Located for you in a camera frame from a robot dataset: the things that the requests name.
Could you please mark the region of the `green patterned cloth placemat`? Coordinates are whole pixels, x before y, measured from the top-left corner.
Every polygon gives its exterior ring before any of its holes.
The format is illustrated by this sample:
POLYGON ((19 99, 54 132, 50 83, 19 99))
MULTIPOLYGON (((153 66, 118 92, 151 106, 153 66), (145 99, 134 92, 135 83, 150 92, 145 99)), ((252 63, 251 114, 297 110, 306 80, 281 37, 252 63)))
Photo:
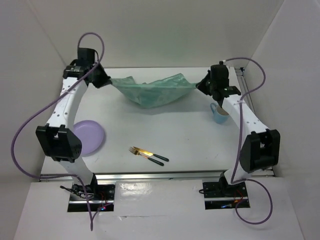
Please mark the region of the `green patterned cloth placemat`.
POLYGON ((145 109, 167 105, 196 89, 196 84, 181 73, 150 83, 136 83, 132 76, 113 78, 111 82, 127 99, 145 109))

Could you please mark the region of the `purple plastic plate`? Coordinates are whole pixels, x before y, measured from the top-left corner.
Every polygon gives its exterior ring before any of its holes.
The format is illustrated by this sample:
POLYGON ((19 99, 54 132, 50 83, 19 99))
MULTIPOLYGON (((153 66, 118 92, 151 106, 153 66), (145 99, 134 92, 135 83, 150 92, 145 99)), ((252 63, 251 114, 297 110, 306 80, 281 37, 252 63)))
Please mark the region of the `purple plastic plate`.
POLYGON ((82 120, 73 125, 73 133, 82 144, 81 155, 87 156, 98 150, 105 141, 104 128, 94 120, 82 120))

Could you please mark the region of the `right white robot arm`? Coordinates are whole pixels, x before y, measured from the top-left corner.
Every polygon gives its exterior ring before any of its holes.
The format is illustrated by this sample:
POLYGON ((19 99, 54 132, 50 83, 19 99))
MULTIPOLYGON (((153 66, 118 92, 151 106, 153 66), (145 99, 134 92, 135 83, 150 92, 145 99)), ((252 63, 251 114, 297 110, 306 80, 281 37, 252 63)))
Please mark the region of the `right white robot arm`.
POLYGON ((230 197, 240 190, 241 183, 258 170, 268 169, 278 164, 280 133, 262 123, 244 101, 244 95, 236 86, 230 85, 230 73, 223 61, 212 65, 207 75, 196 88, 211 96, 214 103, 210 108, 214 120, 226 114, 239 128, 239 142, 236 162, 232 169, 220 175, 217 186, 204 187, 208 196, 230 197))

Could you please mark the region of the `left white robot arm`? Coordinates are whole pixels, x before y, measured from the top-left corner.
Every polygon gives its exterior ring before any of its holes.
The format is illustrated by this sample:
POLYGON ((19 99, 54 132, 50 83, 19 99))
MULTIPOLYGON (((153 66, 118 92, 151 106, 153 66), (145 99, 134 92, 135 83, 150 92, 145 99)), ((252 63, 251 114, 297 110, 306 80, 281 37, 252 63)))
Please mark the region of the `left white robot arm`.
POLYGON ((77 59, 63 71, 62 90, 54 111, 44 126, 38 126, 35 134, 44 154, 59 163, 71 175, 74 184, 70 192, 92 200, 99 187, 96 175, 86 166, 81 157, 82 142, 74 134, 75 117, 81 99, 93 84, 97 89, 110 85, 108 76, 96 60, 96 50, 77 49, 77 59))

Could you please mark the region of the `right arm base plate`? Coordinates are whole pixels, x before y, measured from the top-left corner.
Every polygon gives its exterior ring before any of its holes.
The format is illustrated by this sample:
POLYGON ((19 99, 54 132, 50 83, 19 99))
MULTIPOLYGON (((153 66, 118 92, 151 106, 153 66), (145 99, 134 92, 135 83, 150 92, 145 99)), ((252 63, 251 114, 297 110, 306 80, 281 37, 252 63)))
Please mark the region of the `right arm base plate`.
POLYGON ((244 182, 223 188, 220 182, 203 182, 198 191, 204 197, 206 210, 250 208, 247 187, 244 182))

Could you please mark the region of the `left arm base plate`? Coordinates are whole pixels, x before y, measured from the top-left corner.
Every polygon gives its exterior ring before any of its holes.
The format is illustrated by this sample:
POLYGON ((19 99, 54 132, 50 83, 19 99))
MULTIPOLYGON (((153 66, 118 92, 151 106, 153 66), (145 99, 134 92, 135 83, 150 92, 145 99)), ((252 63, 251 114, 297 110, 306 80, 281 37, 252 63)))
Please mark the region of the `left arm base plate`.
MULTIPOLYGON (((84 192, 77 191, 76 186, 70 187, 60 186, 61 189, 68 191, 69 202, 67 211, 69 213, 88 212, 87 202, 84 192)), ((115 184, 99 184, 96 193, 88 193, 90 209, 92 212, 113 212, 115 199, 115 184)))

